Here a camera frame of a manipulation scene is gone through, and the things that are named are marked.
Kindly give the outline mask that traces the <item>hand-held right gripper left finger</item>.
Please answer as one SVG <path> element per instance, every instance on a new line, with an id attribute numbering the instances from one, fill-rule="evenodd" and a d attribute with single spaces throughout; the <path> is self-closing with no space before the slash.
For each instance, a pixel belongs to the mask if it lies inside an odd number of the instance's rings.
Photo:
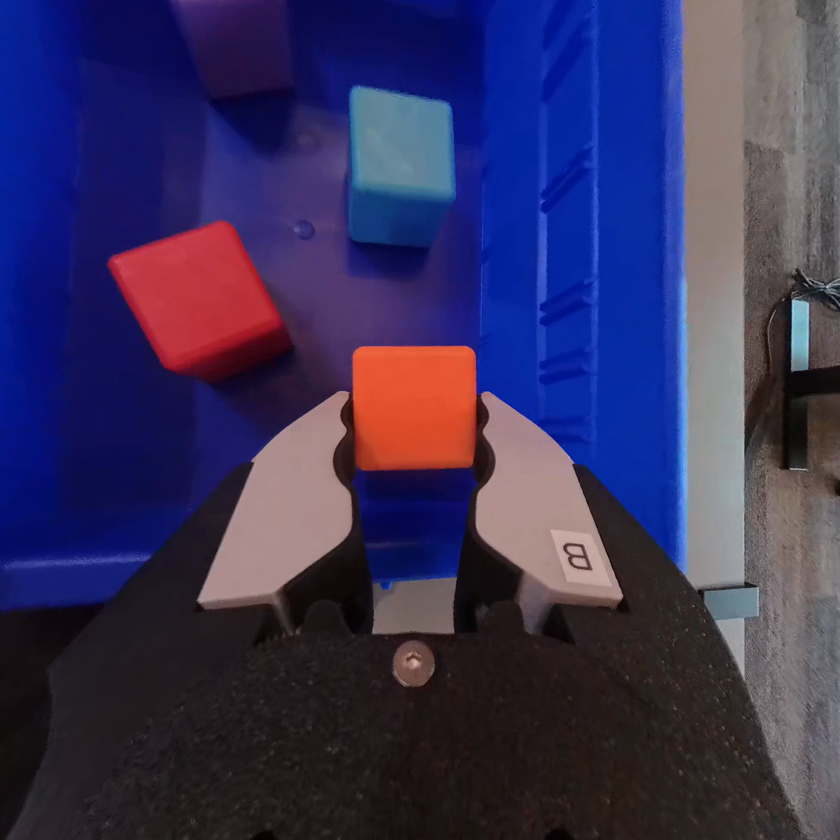
<path id="1" fill-rule="evenodd" d="M 204 610 L 270 606 L 299 628 L 311 605 L 336 604 L 363 627 L 363 531 L 351 394 L 336 392 L 253 458 L 200 591 Z"/>

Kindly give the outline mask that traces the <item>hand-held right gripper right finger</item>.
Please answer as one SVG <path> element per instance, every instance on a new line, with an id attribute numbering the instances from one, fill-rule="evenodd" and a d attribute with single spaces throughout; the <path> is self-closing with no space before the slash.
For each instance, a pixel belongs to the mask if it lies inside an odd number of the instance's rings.
<path id="1" fill-rule="evenodd" d="M 527 631 L 556 605 L 617 609 L 623 592 L 575 472 L 551 436 L 490 392 L 477 398 L 476 486 L 459 558 L 459 629 L 514 602 Z"/>

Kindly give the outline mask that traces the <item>orange foam cube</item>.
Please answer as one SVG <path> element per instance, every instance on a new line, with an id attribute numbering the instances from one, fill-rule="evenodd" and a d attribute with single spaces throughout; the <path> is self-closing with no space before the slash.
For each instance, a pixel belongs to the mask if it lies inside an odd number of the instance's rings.
<path id="1" fill-rule="evenodd" d="M 355 461 L 364 471 L 466 469 L 477 429 L 476 354 L 467 346 L 353 352 Z"/>

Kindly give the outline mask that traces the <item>red foam cube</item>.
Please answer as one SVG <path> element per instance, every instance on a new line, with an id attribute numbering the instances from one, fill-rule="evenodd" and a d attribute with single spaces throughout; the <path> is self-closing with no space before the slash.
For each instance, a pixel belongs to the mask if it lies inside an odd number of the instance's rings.
<path id="1" fill-rule="evenodd" d="M 114 255 L 108 269 L 168 371 L 216 383 L 293 347 L 287 325 L 229 222 Z"/>

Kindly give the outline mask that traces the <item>blue plastic bin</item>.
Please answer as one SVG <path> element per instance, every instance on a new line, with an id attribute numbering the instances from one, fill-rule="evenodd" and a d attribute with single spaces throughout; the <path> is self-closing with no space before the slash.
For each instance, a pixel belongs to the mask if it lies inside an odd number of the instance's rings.
<path id="1" fill-rule="evenodd" d="M 678 2 L 290 2 L 295 87 L 202 90 L 169 2 L 2 2 L 2 610 L 108 600 L 363 345 L 460 344 L 684 570 Z M 347 235 L 350 90 L 448 102 L 427 251 Z M 107 262 L 216 221 L 292 349 L 207 384 Z"/>

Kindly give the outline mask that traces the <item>teal foam cube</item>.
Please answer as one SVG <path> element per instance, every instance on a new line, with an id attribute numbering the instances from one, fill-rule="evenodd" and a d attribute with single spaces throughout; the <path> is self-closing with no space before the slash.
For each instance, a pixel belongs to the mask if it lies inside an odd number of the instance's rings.
<path id="1" fill-rule="evenodd" d="M 350 239 L 430 248 L 456 198 L 450 104 L 355 86 L 349 117 Z"/>

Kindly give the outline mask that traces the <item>purple foam cube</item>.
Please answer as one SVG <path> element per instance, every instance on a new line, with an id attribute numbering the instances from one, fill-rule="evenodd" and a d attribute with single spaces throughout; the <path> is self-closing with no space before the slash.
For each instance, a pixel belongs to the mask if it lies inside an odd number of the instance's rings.
<path id="1" fill-rule="evenodd" d="M 170 1 L 213 100 L 294 88 L 287 1 Z"/>

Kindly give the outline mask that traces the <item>small grey metal block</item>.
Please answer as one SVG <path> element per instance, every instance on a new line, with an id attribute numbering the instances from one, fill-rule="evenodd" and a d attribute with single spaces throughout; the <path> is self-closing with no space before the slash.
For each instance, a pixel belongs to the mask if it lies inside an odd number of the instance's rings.
<path id="1" fill-rule="evenodd" d="M 711 617 L 721 621 L 747 621 L 760 615 L 760 588 L 742 583 L 698 590 Z"/>

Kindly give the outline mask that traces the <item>dark rectangular object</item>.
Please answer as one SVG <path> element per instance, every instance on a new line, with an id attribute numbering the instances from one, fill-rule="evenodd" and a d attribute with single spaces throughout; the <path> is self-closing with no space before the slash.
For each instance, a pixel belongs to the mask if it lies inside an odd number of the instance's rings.
<path id="1" fill-rule="evenodd" d="M 788 298 L 782 384 L 782 467 L 807 471 L 809 404 L 815 396 L 839 394 L 839 366 L 811 368 L 811 303 Z"/>

